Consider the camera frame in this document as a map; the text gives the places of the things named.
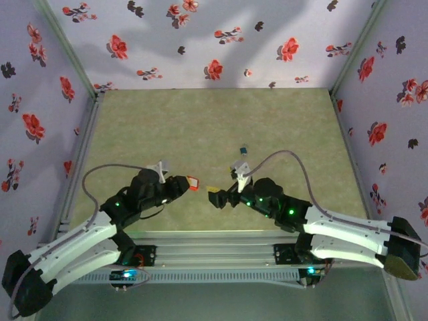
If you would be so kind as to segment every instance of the green floor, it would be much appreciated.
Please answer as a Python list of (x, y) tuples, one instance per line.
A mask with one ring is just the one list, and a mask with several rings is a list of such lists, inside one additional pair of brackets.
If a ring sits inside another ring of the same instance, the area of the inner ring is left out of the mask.
[[(251, 168), (266, 156), (290, 149), (307, 167), (314, 194), (331, 211), (365, 218), (355, 177), (328, 91), (325, 89), (118, 90), (106, 94), (85, 169), (104, 163), (154, 165), (169, 161), (171, 175), (201, 182), (161, 215), (126, 231), (272, 230), (272, 220), (244, 205), (214, 208), (206, 186), (228, 189), (229, 166), (248, 146)], [(137, 171), (102, 169), (88, 178), (100, 203), (128, 186)], [(290, 156), (279, 156), (254, 175), (270, 177), (284, 193), (309, 200), (303, 174)], [(72, 227), (94, 205), (78, 193)]]

